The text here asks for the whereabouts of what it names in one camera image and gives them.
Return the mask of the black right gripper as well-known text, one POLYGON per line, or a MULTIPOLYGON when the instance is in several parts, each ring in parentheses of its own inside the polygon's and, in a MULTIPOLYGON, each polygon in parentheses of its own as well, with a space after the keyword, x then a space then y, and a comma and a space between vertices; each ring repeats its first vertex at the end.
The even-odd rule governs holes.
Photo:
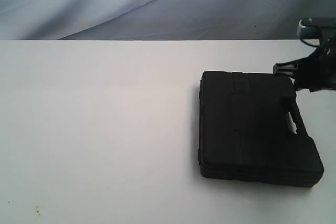
POLYGON ((277 63, 273 66, 275 76, 285 76, 293 80, 296 91, 310 92, 335 90, 335 34, 320 41, 307 57, 277 63))

